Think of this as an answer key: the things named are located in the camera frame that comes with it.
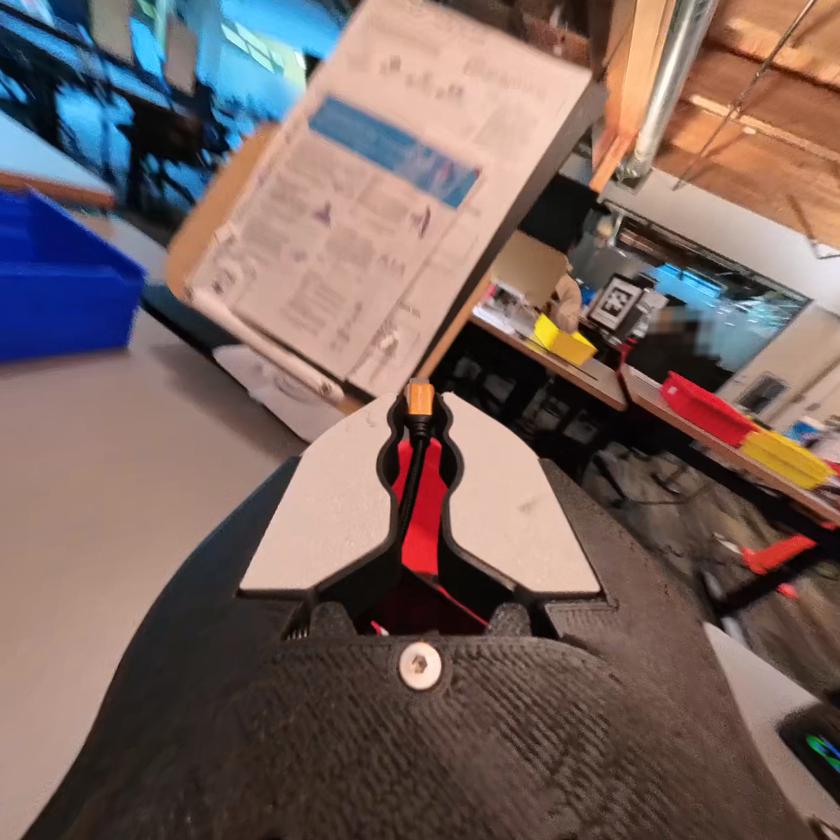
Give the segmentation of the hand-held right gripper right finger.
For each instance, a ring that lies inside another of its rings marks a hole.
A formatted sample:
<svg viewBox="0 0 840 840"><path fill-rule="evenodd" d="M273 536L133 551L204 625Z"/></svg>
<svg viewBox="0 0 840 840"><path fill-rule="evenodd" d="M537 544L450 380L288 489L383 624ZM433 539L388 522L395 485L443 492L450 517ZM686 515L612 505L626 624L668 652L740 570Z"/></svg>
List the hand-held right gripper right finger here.
<svg viewBox="0 0 840 840"><path fill-rule="evenodd" d="M547 599L600 595L601 583L536 454L459 396L445 393L442 403L457 465L448 498L455 547L510 591Z"/></svg>

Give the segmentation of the orange chair base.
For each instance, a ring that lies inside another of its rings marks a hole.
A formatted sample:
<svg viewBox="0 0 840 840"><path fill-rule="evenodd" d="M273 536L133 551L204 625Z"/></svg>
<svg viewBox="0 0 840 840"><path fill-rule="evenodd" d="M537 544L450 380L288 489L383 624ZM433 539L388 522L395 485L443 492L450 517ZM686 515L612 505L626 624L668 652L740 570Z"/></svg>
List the orange chair base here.
<svg viewBox="0 0 840 840"><path fill-rule="evenodd" d="M759 551L742 548L741 564L753 574L764 575L815 546L816 543L813 540L796 534Z"/></svg>

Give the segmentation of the grey desk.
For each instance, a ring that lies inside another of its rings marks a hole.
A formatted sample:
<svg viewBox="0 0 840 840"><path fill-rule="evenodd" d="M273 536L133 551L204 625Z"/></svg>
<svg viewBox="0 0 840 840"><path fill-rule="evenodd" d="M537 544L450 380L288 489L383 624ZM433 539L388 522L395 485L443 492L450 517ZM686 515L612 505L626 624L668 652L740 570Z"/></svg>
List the grey desk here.
<svg viewBox="0 0 840 840"><path fill-rule="evenodd" d="M364 627L383 549L309 595L239 584L300 456L233 508L251 451L156 321L2 372L2 838L814 838L760 757L719 635L540 461L598 596L510 591L455 547L481 636ZM405 409L380 460L392 487Z"/></svg>

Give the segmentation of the white stand base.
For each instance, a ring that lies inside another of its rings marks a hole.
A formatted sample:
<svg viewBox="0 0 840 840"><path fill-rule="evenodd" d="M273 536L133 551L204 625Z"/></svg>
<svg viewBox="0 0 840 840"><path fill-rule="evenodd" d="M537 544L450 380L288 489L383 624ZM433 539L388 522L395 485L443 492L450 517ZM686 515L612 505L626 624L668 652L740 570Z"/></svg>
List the white stand base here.
<svg viewBox="0 0 840 840"><path fill-rule="evenodd" d="M307 444L345 418L325 397L243 344L217 346L213 358L254 401Z"/></svg>

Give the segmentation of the black cable short orange plug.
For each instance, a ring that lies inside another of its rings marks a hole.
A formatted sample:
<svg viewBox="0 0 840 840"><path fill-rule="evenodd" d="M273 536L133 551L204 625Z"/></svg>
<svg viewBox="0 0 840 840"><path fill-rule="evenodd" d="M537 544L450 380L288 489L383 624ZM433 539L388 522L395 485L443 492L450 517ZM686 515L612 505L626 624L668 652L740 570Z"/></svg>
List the black cable short orange plug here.
<svg viewBox="0 0 840 840"><path fill-rule="evenodd" d="M407 387L409 419L431 420L433 403L434 388L430 383L413 382ZM412 519L402 546L402 562L414 573L431 580L438 574L438 532L446 485L440 476L440 442L429 436L425 451Z"/></svg>

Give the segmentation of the long red plastic bin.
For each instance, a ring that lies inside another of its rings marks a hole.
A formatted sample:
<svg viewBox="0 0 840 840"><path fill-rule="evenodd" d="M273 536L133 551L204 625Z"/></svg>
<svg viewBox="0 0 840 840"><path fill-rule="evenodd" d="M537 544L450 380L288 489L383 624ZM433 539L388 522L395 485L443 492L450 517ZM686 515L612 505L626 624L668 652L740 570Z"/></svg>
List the long red plastic bin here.
<svg viewBox="0 0 840 840"><path fill-rule="evenodd" d="M730 447L739 448L747 436L760 430L719 396L678 373L668 373L659 393L676 415Z"/></svg>

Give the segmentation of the black white tag marker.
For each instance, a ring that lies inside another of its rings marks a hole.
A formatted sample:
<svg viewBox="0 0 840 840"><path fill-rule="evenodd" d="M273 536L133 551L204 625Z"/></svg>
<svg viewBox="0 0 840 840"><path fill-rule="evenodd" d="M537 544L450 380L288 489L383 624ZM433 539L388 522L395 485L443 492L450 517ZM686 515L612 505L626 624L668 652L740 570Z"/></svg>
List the black white tag marker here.
<svg viewBox="0 0 840 840"><path fill-rule="evenodd" d="M612 274L595 295L585 319L596 328L613 333L639 302L644 291L644 285L637 280Z"/></svg>

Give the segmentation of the silver ceiling duct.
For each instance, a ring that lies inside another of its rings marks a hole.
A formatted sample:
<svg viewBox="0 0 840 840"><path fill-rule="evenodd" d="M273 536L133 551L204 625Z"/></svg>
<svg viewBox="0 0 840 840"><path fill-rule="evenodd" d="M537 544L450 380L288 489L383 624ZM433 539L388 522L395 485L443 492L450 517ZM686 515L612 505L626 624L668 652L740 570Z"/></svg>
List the silver ceiling duct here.
<svg viewBox="0 0 840 840"><path fill-rule="evenodd" d="M617 181L628 189L640 187L654 168L659 147L676 110L690 69L706 39L718 1L677 1L668 21L644 121L633 151L619 166Z"/></svg>

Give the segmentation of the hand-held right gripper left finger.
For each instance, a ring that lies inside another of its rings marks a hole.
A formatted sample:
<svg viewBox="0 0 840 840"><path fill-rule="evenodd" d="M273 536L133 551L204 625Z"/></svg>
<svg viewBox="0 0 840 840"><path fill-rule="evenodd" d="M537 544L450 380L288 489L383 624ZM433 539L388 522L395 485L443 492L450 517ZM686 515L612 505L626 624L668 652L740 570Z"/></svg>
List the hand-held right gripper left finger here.
<svg viewBox="0 0 840 840"><path fill-rule="evenodd" d="M380 460L396 441L393 392L309 445L239 584L241 595L309 595L383 549L395 530Z"/></svg>

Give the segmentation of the yellow plastic bin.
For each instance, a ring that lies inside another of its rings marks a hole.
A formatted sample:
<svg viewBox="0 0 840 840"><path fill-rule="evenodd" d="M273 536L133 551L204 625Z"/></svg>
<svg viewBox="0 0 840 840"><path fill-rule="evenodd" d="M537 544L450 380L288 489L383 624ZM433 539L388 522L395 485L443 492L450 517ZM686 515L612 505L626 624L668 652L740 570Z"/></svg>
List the yellow plastic bin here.
<svg viewBox="0 0 840 840"><path fill-rule="evenodd" d="M582 367L592 360L596 347L579 332L563 332L547 316L540 314L534 324L531 341L562 361Z"/></svg>
<svg viewBox="0 0 840 840"><path fill-rule="evenodd" d="M741 442L740 450L804 490L823 487L837 474L833 467L809 449L768 429L752 430Z"/></svg>

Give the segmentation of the blue plastic bin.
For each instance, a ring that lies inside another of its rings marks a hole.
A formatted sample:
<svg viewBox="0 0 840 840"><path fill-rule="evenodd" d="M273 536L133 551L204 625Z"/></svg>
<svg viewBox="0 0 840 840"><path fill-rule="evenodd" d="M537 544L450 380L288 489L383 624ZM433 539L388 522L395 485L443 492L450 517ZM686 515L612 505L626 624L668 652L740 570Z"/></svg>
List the blue plastic bin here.
<svg viewBox="0 0 840 840"><path fill-rule="evenodd" d="M37 192L1 193L1 362L128 347L145 269Z"/></svg>

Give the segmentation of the wooden background table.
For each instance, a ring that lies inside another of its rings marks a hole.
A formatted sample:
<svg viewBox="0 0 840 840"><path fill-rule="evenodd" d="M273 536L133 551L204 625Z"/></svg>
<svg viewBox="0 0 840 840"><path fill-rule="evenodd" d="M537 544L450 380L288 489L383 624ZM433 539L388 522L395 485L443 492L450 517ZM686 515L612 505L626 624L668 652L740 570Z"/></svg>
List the wooden background table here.
<svg viewBox="0 0 840 840"><path fill-rule="evenodd" d="M688 444L688 454L679 456L686 463L689 463L690 457L698 456L702 467L722 466L724 479L745 479L747 489L757 490L761 502L785 499L786 505L794 504L795 512L808 511L819 522L838 525L837 508L674 413L658 389L635 369L623 367L619 373L615 373L594 360L582 366L566 362L539 344L523 338L483 307L474 308L469 320L489 335L536 361L546 371L577 386L612 409L625 412L630 405L635 405L658 422L675 429L679 442Z"/></svg>

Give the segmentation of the black power bank green display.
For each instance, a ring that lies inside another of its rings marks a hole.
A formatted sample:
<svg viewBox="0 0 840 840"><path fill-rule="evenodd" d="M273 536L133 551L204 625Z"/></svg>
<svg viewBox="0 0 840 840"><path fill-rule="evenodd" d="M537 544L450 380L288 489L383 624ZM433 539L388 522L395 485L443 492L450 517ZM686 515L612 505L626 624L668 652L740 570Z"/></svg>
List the black power bank green display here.
<svg viewBox="0 0 840 840"><path fill-rule="evenodd" d="M817 703L793 711L778 727L786 747L822 788L839 802L839 709Z"/></svg>

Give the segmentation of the wooden document stand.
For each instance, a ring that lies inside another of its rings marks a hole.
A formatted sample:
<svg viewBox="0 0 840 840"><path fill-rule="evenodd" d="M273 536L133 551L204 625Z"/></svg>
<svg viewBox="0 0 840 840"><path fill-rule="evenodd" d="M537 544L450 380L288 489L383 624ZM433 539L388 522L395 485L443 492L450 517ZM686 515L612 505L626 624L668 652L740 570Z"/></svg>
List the wooden document stand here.
<svg viewBox="0 0 840 840"><path fill-rule="evenodd" d="M391 377L399 375L401 384L407 383L411 376L434 375L473 319L474 308L492 282L490 268L493 262L541 195L559 176L562 165L578 142L601 117L605 102L603 84L591 81L542 155L534 173L474 260L470 273L455 284L455 270L446 269L443 277L452 287L451 292L434 291L431 280L413 281L378 328L357 365L358 370L365 373L373 352L381 352L388 345L391 349L383 356L385 372ZM372 374L364 381L361 374L347 374L343 384L339 385L337 374L328 373L323 365L317 365L292 350L287 343L249 326L228 312L220 302L215 302L208 295L200 296L191 286L192 276L211 245L219 235L229 232L235 206L245 195L270 146L280 135L279 125L260 127L217 173L169 246L166 284L183 306L211 322L215 330L223 331L228 341L250 347L303 382L309 390L318 393L324 402L351 412L354 405L373 398Z"/></svg>

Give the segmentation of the printed instruction sheets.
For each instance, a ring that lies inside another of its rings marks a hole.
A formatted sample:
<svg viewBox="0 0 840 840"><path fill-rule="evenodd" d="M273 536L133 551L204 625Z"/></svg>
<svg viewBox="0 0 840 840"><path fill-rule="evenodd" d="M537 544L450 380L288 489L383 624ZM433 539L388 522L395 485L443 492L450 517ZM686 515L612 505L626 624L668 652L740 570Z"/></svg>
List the printed instruction sheets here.
<svg viewBox="0 0 840 840"><path fill-rule="evenodd" d="M592 72L436 2L363 2L192 276L328 373L357 365L415 280L451 292Z"/></svg>

